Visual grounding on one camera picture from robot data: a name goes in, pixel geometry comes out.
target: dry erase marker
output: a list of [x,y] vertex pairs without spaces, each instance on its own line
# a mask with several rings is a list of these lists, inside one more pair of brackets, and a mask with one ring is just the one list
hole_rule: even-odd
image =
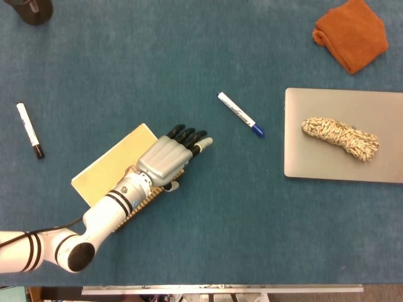
[[18,103],[17,104],[17,109],[18,112],[20,113],[21,119],[23,120],[25,131],[28,134],[28,137],[30,138],[32,147],[38,157],[38,159],[42,159],[45,157],[45,154],[42,151],[42,148],[40,147],[37,135],[35,134],[35,131],[33,130],[30,118],[28,116],[28,113],[26,112],[25,106],[23,103]]
[[245,112],[243,112],[240,107],[238,107],[230,98],[228,98],[224,92],[217,93],[217,97],[223,102],[233,113],[235,113],[242,121],[245,122],[254,133],[258,135],[258,137],[264,136],[264,130],[256,124],[254,120],[252,120]]

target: robotic arm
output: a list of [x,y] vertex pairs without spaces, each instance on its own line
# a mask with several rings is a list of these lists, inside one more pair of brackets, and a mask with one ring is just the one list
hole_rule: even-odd
[[141,210],[151,187],[172,191],[171,181],[194,156],[212,144],[206,131],[175,126],[129,167],[119,183],[89,209],[83,235],[68,228],[36,232],[0,232],[0,273],[32,271],[47,260],[69,272],[83,270],[99,246],[133,211]]

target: orange towel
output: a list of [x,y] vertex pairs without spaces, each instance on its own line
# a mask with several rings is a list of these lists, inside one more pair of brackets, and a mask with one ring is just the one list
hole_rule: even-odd
[[314,41],[355,74],[388,49],[383,21],[364,0],[348,0],[315,24]]

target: robot finger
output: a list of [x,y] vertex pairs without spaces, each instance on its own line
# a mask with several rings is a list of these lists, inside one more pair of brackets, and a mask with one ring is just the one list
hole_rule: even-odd
[[194,128],[188,128],[186,129],[184,132],[182,132],[181,134],[179,134],[175,140],[178,143],[183,143],[192,133],[194,133],[196,131],[196,129]]
[[166,135],[169,138],[174,138],[180,131],[185,128],[184,124],[176,125],[168,134]]
[[171,181],[169,184],[166,184],[165,186],[162,186],[165,192],[173,192],[177,188],[179,188],[179,182],[177,181]]
[[200,140],[199,142],[195,143],[195,145],[190,148],[193,157],[195,157],[199,153],[202,153],[203,150],[206,149],[208,146],[210,146],[212,143],[213,139],[211,137],[206,137],[203,140]]
[[207,135],[207,131],[202,130],[198,131],[195,134],[193,134],[187,141],[183,142],[182,145],[184,145],[185,148],[190,149],[195,143],[199,141],[202,137],[205,137]]

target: black stripe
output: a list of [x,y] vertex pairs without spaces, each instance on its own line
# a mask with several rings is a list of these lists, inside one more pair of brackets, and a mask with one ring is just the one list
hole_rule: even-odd
[[59,252],[60,247],[62,246],[62,244],[63,244],[67,239],[69,239],[70,237],[73,237],[73,236],[77,236],[77,235],[73,234],[73,235],[67,236],[65,239],[63,239],[62,241],[60,241],[59,245],[57,246],[56,251],[55,251],[55,260],[56,260],[56,263],[57,263],[57,264],[59,264],[59,261],[57,261],[57,253]]
[[30,241],[30,256],[28,257],[28,262],[26,263],[26,266],[22,269],[22,272],[24,272],[31,264],[32,257],[33,257],[33,241],[31,238],[31,235],[27,235],[28,240]]
[[121,192],[118,192],[116,190],[111,190],[110,192],[114,192],[115,194],[119,195],[127,204],[128,208],[130,209],[130,212],[133,211],[133,207],[132,204],[130,203],[130,201],[126,198],[126,196],[124,196]]
[[37,258],[35,259],[35,263],[33,264],[33,267],[30,269],[30,271],[33,271],[36,266],[39,263],[39,259],[40,259],[40,254],[42,253],[42,245],[40,243],[39,237],[37,234],[33,234],[35,236],[35,239],[37,240],[37,244],[38,244],[38,250],[37,250]]
[[105,196],[110,197],[113,200],[115,200],[122,207],[122,209],[125,211],[126,217],[128,216],[127,208],[125,207],[125,205],[116,196],[114,196],[112,194],[107,194]]

